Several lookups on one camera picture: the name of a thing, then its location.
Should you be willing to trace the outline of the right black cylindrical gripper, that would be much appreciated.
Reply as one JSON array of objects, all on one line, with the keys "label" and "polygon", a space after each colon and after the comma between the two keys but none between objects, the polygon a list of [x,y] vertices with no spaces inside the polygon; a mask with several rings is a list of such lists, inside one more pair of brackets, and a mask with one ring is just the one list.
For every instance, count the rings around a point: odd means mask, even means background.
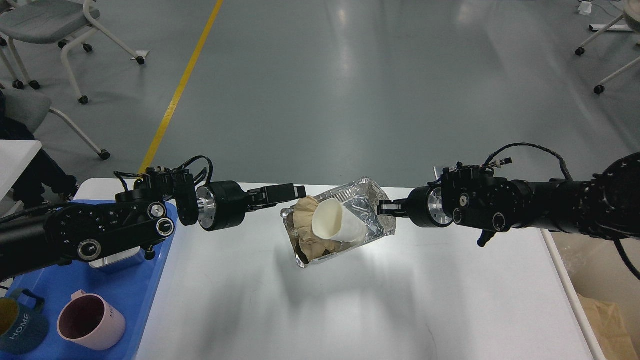
[{"label": "right black cylindrical gripper", "polygon": [[377,214],[393,218],[409,218],[420,228],[445,228],[453,223],[453,219],[444,210],[440,186],[416,187],[409,193],[407,199],[379,200]]}]

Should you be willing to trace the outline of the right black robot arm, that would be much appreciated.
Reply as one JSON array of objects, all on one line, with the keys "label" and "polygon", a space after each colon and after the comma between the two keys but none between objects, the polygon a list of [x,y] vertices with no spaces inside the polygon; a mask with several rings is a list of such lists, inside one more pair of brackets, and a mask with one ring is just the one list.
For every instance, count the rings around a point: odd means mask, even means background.
[{"label": "right black robot arm", "polygon": [[498,159],[503,146],[478,165],[442,169],[438,178],[416,187],[407,198],[380,200],[378,215],[407,218],[420,228],[445,228],[451,224],[481,230],[478,246],[484,248],[498,233],[538,228],[581,234],[613,242],[627,269],[639,276],[622,245],[622,239],[639,239],[640,155],[631,153],[613,162],[590,180],[573,180],[558,153],[535,145],[558,160],[562,178],[546,182],[496,177],[496,169],[512,163]]}]

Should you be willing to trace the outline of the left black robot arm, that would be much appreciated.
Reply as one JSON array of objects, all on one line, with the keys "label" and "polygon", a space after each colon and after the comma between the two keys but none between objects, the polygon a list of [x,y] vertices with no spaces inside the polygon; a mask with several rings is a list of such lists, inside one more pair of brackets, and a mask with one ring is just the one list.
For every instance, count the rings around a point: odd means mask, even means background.
[{"label": "left black robot arm", "polygon": [[239,226],[246,214],[306,197],[292,183],[244,191],[235,181],[213,181],[213,162],[194,174],[194,156],[175,168],[148,167],[142,173],[115,171],[123,191],[114,202],[45,204],[1,219],[0,275],[17,276],[78,261],[96,260],[140,248],[147,260],[176,231],[167,203],[174,201],[184,226],[205,231]]}]

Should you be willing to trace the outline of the left black cylindrical gripper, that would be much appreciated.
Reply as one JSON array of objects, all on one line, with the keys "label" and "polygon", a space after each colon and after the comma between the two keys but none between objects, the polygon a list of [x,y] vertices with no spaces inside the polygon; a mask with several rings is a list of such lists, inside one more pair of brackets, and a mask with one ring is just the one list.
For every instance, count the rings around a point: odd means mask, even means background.
[{"label": "left black cylindrical gripper", "polygon": [[199,225],[205,231],[237,227],[244,221],[246,213],[307,197],[306,187],[293,183],[250,189],[247,194],[235,181],[208,182],[198,187]]}]

